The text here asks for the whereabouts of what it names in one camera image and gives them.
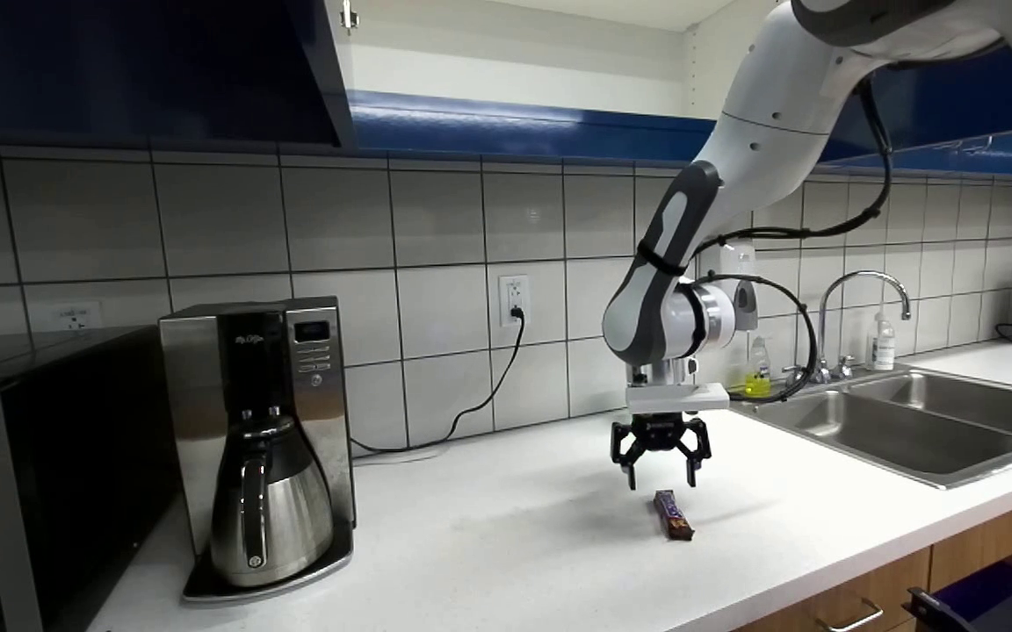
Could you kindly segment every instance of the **white countertop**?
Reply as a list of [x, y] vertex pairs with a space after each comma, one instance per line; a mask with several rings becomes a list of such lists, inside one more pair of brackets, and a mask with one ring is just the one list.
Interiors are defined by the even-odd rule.
[[[917, 367], [1012, 383], [1007, 343]], [[351, 564], [248, 604], [179, 604], [192, 556], [168, 514], [91, 629], [734, 629], [1012, 509], [1012, 467], [943, 492], [729, 410], [703, 419], [699, 488], [674, 454], [647, 454], [630, 492], [610, 419], [364, 461]], [[690, 543], [656, 535], [656, 488], [679, 488]]]

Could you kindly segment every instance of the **microwave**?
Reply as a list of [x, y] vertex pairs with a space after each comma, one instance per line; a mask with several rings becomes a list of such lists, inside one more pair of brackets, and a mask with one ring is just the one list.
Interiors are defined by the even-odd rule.
[[0, 632], [89, 629], [177, 492], [157, 330], [0, 336]]

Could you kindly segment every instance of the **kitchen sink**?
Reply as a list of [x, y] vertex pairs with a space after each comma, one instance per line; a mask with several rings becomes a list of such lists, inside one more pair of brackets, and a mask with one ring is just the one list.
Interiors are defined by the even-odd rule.
[[1012, 463], [1012, 389], [967, 381], [886, 371], [748, 415], [943, 488]]

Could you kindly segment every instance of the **cabinet door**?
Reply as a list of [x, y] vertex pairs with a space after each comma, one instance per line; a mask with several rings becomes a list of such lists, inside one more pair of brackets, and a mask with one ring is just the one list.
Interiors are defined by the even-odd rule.
[[1012, 556], [1012, 514], [964, 530], [931, 553], [931, 590], [953, 587]]
[[859, 618], [869, 632], [912, 632], [912, 618], [902, 612], [906, 590], [927, 587], [927, 553], [906, 556], [886, 568], [834, 587], [813, 602], [775, 612], [746, 632], [816, 632], [851, 629]]

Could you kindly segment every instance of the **coffee carafe handle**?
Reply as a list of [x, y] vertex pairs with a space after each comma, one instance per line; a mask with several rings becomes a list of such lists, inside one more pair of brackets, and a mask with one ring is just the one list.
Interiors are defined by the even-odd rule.
[[239, 530], [241, 530], [241, 553], [248, 568], [267, 564], [267, 454], [248, 454], [239, 463]]

